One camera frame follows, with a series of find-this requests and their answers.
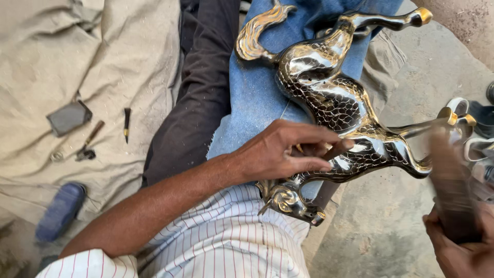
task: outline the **horse tail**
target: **horse tail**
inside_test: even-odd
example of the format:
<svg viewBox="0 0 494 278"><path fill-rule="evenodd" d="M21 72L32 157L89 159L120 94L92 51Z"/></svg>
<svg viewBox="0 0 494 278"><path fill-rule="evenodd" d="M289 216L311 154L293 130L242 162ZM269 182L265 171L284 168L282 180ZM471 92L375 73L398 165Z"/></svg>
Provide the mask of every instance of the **horse tail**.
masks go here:
<svg viewBox="0 0 494 278"><path fill-rule="evenodd" d="M261 57L273 59L275 54L267 51L260 43L259 36L264 29L286 20L291 10L297 10L293 5L282 5L280 0L274 0L274 7L253 17L240 30L235 44L237 57L243 60L255 60Z"/></svg>

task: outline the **brass horse sculpture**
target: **brass horse sculpture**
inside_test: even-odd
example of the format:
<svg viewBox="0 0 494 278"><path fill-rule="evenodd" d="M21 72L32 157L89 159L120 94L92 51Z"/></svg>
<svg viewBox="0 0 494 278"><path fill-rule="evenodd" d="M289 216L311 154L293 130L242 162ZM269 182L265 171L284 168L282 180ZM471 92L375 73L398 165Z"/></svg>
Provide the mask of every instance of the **brass horse sculpture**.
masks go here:
<svg viewBox="0 0 494 278"><path fill-rule="evenodd" d="M277 54L264 49L258 41L261 32L284 21L291 10L296 7L274 0L271 10L252 18L242 28L235 53L242 60L262 58L275 64L285 96L300 105L315 124L328 127L341 138L353 139L355 146L332 159L334 167L329 172L305 172L286 179L258 181L256 185L266 202L260 214L271 208L318 226L325 214L322 208L303 200L300 189L307 182L343 183L388 166L400 167L415 178L425 178L431 172L430 159L415 160L406 138L423 133L434 122L448 124L464 137L471 135L475 120L468 114L458 116L447 107L436 120L387 128L380 124L362 85L340 71L354 35L362 35L355 32L358 28L366 27L368 34L369 26L395 31L407 26L420 27L431 20L429 10L421 7L403 16L345 13L321 38L293 44Z"/></svg>

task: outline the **person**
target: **person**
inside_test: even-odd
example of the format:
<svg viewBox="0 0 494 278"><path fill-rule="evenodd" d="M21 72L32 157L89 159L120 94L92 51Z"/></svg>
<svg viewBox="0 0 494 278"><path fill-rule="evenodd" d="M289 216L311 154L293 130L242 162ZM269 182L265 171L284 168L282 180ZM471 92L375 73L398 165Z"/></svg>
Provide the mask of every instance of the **person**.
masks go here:
<svg viewBox="0 0 494 278"><path fill-rule="evenodd" d="M327 171L324 143L348 150L353 142L323 127L276 120L239 149L206 161L229 113L239 5L201 1L177 105L153 138L143 188L92 221L38 277L309 276L300 247L309 224L273 210L258 215L264 201L249 182ZM435 211L424 217L448 277L492 273L494 219L483 212L486 242L472 249L444 236Z"/></svg>

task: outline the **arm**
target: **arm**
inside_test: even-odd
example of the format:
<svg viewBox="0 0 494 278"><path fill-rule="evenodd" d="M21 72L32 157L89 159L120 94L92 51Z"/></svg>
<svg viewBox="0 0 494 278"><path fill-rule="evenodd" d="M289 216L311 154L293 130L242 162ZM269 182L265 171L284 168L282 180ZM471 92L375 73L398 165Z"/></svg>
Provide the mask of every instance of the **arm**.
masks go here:
<svg viewBox="0 0 494 278"><path fill-rule="evenodd" d="M345 150L353 147L350 140L342 141L324 127L274 121L235 152L140 190L117 204L69 242L59 258L95 248L112 258L130 254L183 212L223 188L304 171L329 171L331 165L320 158L326 154L326 142ZM292 156L298 143L304 144L304 155L309 156Z"/></svg>

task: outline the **hand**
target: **hand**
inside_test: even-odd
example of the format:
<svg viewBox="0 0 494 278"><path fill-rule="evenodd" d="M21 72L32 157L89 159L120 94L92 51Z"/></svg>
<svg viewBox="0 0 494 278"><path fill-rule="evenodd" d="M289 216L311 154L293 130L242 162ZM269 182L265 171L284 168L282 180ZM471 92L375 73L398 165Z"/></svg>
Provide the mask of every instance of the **hand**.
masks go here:
<svg viewBox="0 0 494 278"><path fill-rule="evenodd" d="M461 245L445 236L435 207L429 215L423 216L437 262L446 278L494 277L494 216L491 207L482 204L480 216L483 242Z"/></svg>
<svg viewBox="0 0 494 278"><path fill-rule="evenodd" d="M329 152L326 143L333 146ZM303 152L296 149L297 144L301 144ZM231 153L228 167L240 173L233 181L236 184L286 178L306 171L327 172L332 167L328 160L353 145L353 140L342 140L325 127L276 120Z"/></svg>

